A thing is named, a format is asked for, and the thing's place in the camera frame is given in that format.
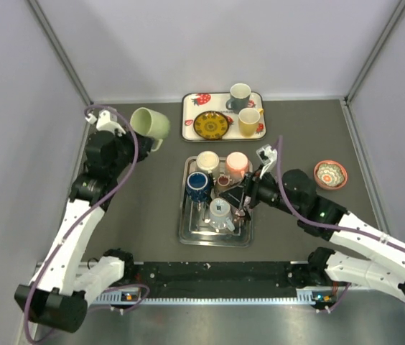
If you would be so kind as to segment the black gold mug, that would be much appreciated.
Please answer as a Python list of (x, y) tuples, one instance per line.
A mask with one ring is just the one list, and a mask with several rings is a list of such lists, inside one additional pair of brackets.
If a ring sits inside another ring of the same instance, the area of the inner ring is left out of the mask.
[(227, 175), (220, 175), (216, 180), (216, 188), (219, 190), (226, 190), (231, 184), (231, 179)]

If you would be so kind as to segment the light green mug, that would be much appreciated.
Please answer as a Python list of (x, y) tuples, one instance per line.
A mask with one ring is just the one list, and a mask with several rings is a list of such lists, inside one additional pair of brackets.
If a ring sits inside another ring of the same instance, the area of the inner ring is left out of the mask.
[(151, 152), (156, 152), (170, 133), (170, 121), (158, 111), (145, 107), (138, 108), (130, 118), (132, 129), (141, 136), (152, 138)]

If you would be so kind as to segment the light blue mug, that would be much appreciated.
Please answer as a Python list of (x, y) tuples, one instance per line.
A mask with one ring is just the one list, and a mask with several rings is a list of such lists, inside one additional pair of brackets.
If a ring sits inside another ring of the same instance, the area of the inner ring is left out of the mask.
[(209, 225), (217, 232), (222, 230), (234, 231), (231, 205), (222, 198), (214, 198), (209, 205)]

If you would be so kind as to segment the pink mug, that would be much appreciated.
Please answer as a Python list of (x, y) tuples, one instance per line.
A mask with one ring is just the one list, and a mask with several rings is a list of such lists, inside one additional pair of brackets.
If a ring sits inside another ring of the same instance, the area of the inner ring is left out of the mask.
[(242, 180), (250, 171), (248, 157), (242, 152), (232, 152), (225, 160), (225, 173), (232, 181)]

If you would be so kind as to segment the dark blue mug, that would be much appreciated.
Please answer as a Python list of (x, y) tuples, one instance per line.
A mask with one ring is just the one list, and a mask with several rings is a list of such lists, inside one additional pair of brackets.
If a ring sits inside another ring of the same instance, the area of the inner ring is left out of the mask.
[(203, 172), (194, 171), (187, 176), (185, 190), (188, 198), (196, 203), (209, 203), (212, 200), (212, 180)]

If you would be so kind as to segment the cream white mug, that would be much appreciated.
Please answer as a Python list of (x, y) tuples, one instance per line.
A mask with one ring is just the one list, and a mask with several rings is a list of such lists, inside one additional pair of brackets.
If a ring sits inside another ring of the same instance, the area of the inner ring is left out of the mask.
[(220, 174), (220, 158), (213, 151), (203, 151), (196, 158), (197, 171), (214, 176)]

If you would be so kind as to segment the mauve purple mug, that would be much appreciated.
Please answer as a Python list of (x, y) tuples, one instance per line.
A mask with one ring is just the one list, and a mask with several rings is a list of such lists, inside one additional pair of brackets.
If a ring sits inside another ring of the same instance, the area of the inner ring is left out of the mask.
[(239, 219), (243, 219), (244, 221), (250, 221), (251, 220), (251, 209), (248, 206), (236, 209), (235, 215)]

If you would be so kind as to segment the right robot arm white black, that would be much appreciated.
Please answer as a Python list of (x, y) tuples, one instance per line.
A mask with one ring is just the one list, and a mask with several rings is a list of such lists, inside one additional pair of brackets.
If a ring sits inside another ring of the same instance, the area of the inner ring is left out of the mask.
[(271, 173), (250, 172), (221, 193), (238, 210), (264, 203), (297, 218), (311, 236), (361, 255), (359, 259), (328, 248), (308, 258), (308, 276), (317, 285), (345, 282), (370, 287), (405, 303), (405, 243), (359, 219), (343, 206), (317, 194), (314, 180), (300, 169), (280, 180)]

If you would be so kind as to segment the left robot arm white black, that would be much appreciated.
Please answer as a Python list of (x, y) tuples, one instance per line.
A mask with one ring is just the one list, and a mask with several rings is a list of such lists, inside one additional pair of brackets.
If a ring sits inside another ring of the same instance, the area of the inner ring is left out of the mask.
[(120, 249), (104, 252), (94, 268), (78, 272), (91, 235), (122, 184), (119, 175), (152, 152), (154, 140), (136, 132), (98, 131), (85, 146), (83, 171), (72, 184), (65, 215), (44, 264), (31, 281), (17, 286), (14, 299), (29, 321), (69, 333), (82, 325), (88, 307), (112, 284), (135, 278), (133, 257)]

